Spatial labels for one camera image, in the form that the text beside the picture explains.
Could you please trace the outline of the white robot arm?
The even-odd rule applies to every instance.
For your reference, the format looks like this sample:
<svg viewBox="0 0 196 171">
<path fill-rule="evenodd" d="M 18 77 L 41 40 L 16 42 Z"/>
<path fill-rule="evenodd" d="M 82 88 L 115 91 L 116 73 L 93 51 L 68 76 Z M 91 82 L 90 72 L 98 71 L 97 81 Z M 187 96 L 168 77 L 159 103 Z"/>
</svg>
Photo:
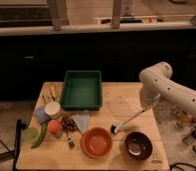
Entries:
<svg viewBox="0 0 196 171">
<path fill-rule="evenodd" d="M 139 74 L 143 84 L 141 93 L 148 100 L 162 95 L 196 118 L 196 91 L 172 81 L 172 74 L 172 67 L 167 62 L 143 69 Z"/>
</svg>

